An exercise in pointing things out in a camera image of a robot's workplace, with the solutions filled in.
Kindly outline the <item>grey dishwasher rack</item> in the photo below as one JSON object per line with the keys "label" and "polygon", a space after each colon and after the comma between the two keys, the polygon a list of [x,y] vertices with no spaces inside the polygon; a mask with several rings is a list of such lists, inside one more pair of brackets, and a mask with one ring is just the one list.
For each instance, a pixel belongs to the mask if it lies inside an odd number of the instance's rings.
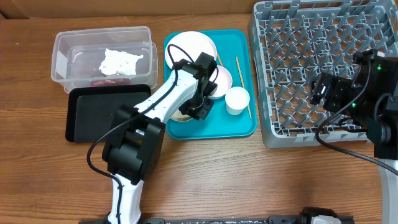
{"label": "grey dishwasher rack", "polygon": [[263,143],[316,146],[315,131],[331,116],[310,103],[322,73],[352,78],[353,54],[376,49],[397,56],[397,4],[392,0],[260,1],[249,23],[257,73]]}

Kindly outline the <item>grey white bowl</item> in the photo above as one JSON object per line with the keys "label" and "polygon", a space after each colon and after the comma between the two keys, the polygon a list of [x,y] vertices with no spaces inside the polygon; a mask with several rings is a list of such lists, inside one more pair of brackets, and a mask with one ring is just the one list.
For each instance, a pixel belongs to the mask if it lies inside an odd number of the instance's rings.
{"label": "grey white bowl", "polygon": [[177,110],[171,117],[171,120],[177,121],[177,122],[186,122],[191,120],[192,117],[187,115],[187,114],[182,114],[180,110]]}

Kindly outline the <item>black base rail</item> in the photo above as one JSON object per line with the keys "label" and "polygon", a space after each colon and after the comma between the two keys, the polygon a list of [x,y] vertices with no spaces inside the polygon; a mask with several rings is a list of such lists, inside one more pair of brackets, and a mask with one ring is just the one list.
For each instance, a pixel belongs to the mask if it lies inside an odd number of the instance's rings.
{"label": "black base rail", "polygon": [[271,215],[267,218],[188,219],[165,220],[163,218],[140,219],[138,224],[355,224],[353,216],[337,215],[332,209],[304,207],[298,215]]}

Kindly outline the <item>wooden chopstick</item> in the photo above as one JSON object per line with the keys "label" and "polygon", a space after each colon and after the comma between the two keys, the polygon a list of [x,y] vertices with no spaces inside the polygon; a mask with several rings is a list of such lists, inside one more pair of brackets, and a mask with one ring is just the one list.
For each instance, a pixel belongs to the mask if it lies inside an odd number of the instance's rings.
{"label": "wooden chopstick", "polygon": [[220,55],[219,55],[219,54],[217,54],[217,59],[218,59],[220,65],[223,67],[223,63],[222,63],[222,61],[221,61],[221,58],[220,58]]}
{"label": "wooden chopstick", "polygon": [[[244,88],[246,90],[246,87],[245,87],[245,84],[244,84],[244,80],[243,80],[243,74],[242,74],[242,71],[241,71],[241,66],[239,64],[239,59],[238,59],[237,56],[235,56],[235,59],[236,59],[236,65],[237,65],[237,68],[238,68],[238,72],[239,72],[242,88]],[[250,117],[250,119],[252,119],[252,113],[251,113],[251,108],[250,108],[249,103],[250,103],[250,96],[249,96],[249,99],[248,99],[247,109],[248,109],[249,117]]]}

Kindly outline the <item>clear plastic waste bin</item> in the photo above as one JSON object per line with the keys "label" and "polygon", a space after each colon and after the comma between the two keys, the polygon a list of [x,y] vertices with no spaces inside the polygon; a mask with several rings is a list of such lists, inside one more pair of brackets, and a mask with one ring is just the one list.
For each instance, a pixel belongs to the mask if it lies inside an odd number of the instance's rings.
{"label": "clear plastic waste bin", "polygon": [[[103,75],[99,70],[105,49],[143,55],[136,75]],[[130,79],[130,85],[145,84],[154,89],[158,79],[157,47],[146,26],[72,30],[57,34],[52,52],[51,78],[66,93],[91,87],[95,80]]]}

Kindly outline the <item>teal plastic tray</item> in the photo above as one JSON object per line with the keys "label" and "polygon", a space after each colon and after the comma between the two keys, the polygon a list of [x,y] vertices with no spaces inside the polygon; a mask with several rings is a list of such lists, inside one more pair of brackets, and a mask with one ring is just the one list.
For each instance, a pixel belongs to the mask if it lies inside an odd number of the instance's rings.
{"label": "teal plastic tray", "polygon": [[231,73],[232,86],[242,86],[236,65],[235,56],[239,59],[243,80],[250,95],[250,108],[252,119],[245,109],[239,115],[231,115],[226,110],[226,102],[223,98],[216,99],[214,105],[205,119],[191,119],[186,122],[169,120],[166,130],[171,138],[176,140],[196,140],[245,137],[251,135],[257,128],[257,114],[250,65],[250,54],[246,35],[237,29],[204,30],[216,45],[221,61]]}

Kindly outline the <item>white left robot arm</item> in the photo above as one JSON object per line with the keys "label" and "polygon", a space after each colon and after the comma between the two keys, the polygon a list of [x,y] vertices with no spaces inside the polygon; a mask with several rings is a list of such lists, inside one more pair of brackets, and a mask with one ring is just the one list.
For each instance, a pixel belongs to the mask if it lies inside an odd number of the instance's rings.
{"label": "white left robot arm", "polygon": [[216,90],[210,80],[217,63],[201,53],[194,62],[175,62],[168,80],[148,99],[114,115],[102,158],[113,181],[113,202],[107,223],[137,223],[144,181],[153,173],[162,149],[167,121],[181,112],[199,120],[208,116]]}

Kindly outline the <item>red snack wrapper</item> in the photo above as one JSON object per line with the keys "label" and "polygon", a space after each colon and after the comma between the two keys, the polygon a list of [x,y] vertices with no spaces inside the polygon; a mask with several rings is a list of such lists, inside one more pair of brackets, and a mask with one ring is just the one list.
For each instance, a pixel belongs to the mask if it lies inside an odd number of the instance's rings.
{"label": "red snack wrapper", "polygon": [[129,85],[130,79],[128,78],[118,78],[118,79],[106,79],[106,80],[95,80],[90,82],[91,87],[99,86],[116,86],[116,85]]}

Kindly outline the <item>right wooden chopstick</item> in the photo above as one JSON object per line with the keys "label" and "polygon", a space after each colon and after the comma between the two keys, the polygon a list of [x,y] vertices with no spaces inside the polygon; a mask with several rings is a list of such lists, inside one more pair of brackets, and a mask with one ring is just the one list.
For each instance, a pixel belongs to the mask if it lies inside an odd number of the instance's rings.
{"label": "right wooden chopstick", "polygon": [[[236,65],[237,65],[237,68],[238,68],[238,72],[239,72],[242,88],[244,88],[246,90],[246,87],[245,87],[245,84],[244,84],[244,80],[243,80],[243,74],[242,74],[242,71],[241,71],[241,66],[239,64],[239,59],[238,59],[237,56],[235,56],[235,59],[236,59]],[[249,117],[250,117],[250,119],[252,119],[252,113],[251,113],[251,108],[250,108],[249,103],[250,103],[250,96],[249,96],[249,99],[248,99],[247,109],[248,109]]]}

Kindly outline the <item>small pink bowl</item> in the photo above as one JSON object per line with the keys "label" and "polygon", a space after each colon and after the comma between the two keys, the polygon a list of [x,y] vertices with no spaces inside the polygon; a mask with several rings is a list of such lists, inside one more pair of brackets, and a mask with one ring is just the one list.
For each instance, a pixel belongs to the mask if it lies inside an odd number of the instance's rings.
{"label": "small pink bowl", "polygon": [[217,84],[215,92],[209,96],[209,98],[211,99],[218,99],[223,97],[233,84],[233,79],[230,72],[221,65],[217,66],[217,69],[210,77],[210,81],[215,81],[215,83]]}

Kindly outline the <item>white paper cup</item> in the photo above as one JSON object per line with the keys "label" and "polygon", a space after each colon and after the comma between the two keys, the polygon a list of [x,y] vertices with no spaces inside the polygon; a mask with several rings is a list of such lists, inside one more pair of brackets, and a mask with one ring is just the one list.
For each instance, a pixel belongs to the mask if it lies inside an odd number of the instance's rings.
{"label": "white paper cup", "polygon": [[231,115],[239,115],[248,106],[250,95],[243,87],[232,87],[225,94],[226,110]]}

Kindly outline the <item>large pink plate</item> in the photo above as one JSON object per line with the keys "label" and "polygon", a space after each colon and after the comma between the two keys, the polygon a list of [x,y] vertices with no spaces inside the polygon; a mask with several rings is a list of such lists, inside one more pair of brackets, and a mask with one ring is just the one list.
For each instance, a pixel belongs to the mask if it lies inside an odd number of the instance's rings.
{"label": "large pink plate", "polygon": [[193,61],[195,61],[202,52],[213,56],[215,60],[217,58],[218,53],[216,45],[207,35],[197,31],[181,32],[172,37],[165,46],[165,66],[167,66],[167,68],[164,69],[165,79],[168,79],[170,76],[170,69],[172,68],[172,61],[167,50],[170,44],[174,44],[186,51]]}

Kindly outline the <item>black food waste tray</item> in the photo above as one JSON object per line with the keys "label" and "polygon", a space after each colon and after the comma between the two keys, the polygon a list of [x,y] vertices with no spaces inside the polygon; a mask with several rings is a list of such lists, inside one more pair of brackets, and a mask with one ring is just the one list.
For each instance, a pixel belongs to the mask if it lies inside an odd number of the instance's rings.
{"label": "black food waste tray", "polygon": [[69,142],[93,142],[110,130],[115,112],[133,107],[151,95],[145,84],[75,88],[69,93],[65,138]]}

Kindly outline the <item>left wooden chopstick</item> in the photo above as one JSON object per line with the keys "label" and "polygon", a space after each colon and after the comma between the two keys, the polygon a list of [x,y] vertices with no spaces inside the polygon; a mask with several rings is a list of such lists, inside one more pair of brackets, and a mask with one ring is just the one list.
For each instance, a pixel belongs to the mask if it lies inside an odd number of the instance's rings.
{"label": "left wooden chopstick", "polygon": [[218,59],[220,65],[223,67],[223,63],[222,63],[222,61],[221,61],[221,58],[220,58],[220,55],[219,55],[219,54],[217,54],[217,59]]}

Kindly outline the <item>white napkin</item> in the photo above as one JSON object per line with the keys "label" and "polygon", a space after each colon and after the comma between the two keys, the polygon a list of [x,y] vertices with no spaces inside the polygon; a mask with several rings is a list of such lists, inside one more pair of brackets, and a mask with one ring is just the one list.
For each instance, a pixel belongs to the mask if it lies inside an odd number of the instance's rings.
{"label": "white napkin", "polygon": [[105,49],[105,59],[99,70],[103,75],[136,75],[136,65],[143,55],[134,55],[125,51]]}

